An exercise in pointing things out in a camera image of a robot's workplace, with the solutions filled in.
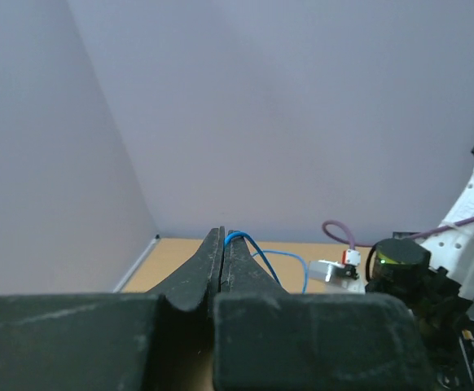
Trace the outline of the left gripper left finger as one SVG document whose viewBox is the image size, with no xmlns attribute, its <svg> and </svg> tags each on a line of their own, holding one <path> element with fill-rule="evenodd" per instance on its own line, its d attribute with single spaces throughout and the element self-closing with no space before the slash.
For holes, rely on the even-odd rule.
<svg viewBox="0 0 474 391">
<path fill-rule="evenodd" d="M 0 390 L 210 390 L 223 228 L 147 292 L 0 297 Z"/>
</svg>

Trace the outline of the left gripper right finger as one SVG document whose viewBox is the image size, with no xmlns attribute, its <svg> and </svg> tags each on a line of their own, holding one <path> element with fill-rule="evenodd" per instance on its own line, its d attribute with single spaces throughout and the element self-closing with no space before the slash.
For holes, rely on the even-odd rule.
<svg viewBox="0 0 474 391">
<path fill-rule="evenodd" d="M 290 294 L 231 285 L 214 305 L 217 390 L 430 390 L 405 305 L 384 294 Z"/>
</svg>

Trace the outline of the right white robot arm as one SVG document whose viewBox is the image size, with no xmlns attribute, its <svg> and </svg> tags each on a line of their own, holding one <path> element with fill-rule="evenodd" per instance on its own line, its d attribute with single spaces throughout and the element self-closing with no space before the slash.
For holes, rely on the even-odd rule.
<svg viewBox="0 0 474 391">
<path fill-rule="evenodd" d="M 474 169 L 439 227 L 373 245 L 366 280 L 367 292 L 396 297 L 414 315 L 437 389 L 474 390 L 474 344 L 464 335 L 474 302 Z"/>
</svg>

